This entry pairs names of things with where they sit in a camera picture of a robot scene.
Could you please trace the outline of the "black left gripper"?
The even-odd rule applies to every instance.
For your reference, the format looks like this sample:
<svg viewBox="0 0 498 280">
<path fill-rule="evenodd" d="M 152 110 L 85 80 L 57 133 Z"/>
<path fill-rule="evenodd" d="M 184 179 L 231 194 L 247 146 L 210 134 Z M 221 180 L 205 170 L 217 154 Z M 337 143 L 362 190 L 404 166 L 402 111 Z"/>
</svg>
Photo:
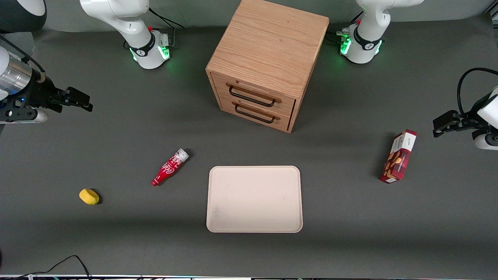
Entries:
<svg viewBox="0 0 498 280">
<path fill-rule="evenodd" d="M 487 97 L 482 97 L 474 103 L 471 110 L 464 112 L 461 97 L 459 97 L 459 112 L 449 110 L 433 120 L 433 137 L 439 138 L 441 135 L 452 132 L 469 129 L 487 129 L 487 122 L 478 115 L 478 111 L 483 108 L 487 102 Z"/>
</svg>

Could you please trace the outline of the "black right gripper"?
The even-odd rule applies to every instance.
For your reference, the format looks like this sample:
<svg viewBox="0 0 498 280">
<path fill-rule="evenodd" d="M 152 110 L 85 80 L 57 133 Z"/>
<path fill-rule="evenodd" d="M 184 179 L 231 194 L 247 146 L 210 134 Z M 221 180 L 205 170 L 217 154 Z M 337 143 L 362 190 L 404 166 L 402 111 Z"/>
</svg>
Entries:
<svg viewBox="0 0 498 280">
<path fill-rule="evenodd" d="M 66 90 L 57 88 L 50 79 L 39 83 L 39 76 L 32 76 L 23 93 L 24 108 L 46 108 L 61 113 L 63 106 L 82 108 L 87 112 L 93 111 L 89 96 L 74 87 Z"/>
</svg>

